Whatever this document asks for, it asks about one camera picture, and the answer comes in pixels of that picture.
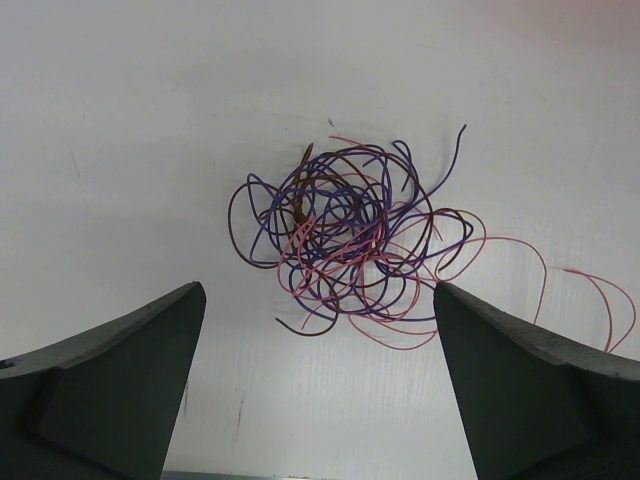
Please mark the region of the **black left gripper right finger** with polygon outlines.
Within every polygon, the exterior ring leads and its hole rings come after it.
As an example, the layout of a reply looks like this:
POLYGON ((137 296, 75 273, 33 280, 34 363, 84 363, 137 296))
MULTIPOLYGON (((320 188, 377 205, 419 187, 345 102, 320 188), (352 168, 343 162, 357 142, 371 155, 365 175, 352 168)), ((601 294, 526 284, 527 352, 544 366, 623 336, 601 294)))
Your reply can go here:
POLYGON ((434 309, 480 479, 636 479, 639 364, 448 283, 434 309))

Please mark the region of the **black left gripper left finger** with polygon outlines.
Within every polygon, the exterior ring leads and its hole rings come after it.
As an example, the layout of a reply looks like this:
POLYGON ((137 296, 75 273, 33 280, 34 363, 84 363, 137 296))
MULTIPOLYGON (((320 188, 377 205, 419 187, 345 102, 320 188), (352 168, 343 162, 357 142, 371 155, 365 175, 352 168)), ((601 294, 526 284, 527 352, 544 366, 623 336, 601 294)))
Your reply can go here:
POLYGON ((1 362, 4 479, 158 479, 204 320, 188 283, 1 362))

